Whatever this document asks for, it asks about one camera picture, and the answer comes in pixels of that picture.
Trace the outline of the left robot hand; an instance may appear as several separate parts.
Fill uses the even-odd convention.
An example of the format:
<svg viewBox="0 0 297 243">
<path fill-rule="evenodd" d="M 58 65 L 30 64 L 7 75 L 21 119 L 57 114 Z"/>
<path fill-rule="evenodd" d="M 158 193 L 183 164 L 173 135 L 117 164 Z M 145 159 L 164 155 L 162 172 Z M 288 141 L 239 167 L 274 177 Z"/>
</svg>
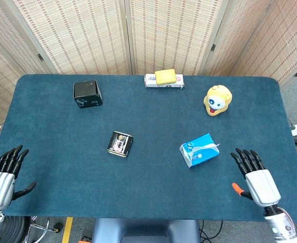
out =
<svg viewBox="0 0 297 243">
<path fill-rule="evenodd" d="M 15 182 L 29 152 L 28 149 L 22 148 L 23 146 L 19 145 L 0 156 L 0 211 L 6 209 L 12 201 L 27 195 L 36 186 L 36 182 L 32 182 L 27 188 L 15 191 Z"/>
</svg>

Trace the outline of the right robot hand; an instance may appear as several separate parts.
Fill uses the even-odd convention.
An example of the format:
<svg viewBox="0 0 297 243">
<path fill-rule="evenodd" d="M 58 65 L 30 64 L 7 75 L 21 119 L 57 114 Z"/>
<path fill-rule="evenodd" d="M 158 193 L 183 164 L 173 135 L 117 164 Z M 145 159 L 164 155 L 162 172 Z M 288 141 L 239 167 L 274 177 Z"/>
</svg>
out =
<svg viewBox="0 0 297 243">
<path fill-rule="evenodd" d="M 277 205 L 281 195 L 269 170 L 267 170 L 260 156 L 253 150 L 236 148 L 231 153 L 243 175 L 249 191 L 243 190 L 237 183 L 232 188 L 241 197 L 248 198 L 259 207 L 267 208 Z"/>
</svg>

